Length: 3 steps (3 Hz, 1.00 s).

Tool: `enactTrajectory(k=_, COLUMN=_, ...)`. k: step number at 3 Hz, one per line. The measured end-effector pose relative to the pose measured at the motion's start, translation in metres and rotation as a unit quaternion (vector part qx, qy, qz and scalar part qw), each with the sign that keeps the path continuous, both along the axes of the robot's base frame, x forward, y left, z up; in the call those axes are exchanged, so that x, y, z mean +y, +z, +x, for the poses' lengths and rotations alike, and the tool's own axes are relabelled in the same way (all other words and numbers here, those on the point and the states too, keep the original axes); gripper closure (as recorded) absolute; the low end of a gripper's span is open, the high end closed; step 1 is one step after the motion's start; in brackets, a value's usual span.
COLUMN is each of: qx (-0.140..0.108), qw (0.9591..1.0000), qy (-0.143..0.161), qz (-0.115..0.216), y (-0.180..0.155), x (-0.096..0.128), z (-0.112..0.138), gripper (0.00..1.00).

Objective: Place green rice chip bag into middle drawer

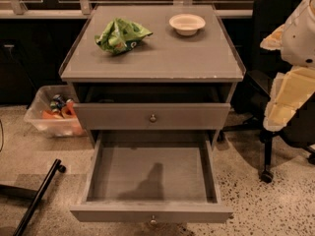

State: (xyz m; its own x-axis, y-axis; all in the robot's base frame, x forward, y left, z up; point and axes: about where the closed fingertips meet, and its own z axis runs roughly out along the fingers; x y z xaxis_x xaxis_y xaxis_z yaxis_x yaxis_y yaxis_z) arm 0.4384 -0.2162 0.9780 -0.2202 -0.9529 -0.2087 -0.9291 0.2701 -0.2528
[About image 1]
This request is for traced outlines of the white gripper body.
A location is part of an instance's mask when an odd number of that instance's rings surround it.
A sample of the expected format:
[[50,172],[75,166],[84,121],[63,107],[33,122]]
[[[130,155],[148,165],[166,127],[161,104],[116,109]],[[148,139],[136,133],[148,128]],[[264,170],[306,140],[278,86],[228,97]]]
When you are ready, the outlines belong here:
[[284,23],[281,56],[291,65],[315,66],[314,3],[302,0]]

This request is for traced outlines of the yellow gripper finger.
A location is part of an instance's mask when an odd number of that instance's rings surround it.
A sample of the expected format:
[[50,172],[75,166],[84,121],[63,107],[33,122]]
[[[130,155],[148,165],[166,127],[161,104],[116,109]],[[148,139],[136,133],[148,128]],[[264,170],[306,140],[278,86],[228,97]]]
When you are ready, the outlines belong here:
[[293,66],[285,74],[277,73],[265,109],[264,128],[271,132],[281,130],[314,92],[314,68]]
[[282,48],[283,32],[284,25],[281,25],[261,41],[260,47],[271,51],[280,50]]

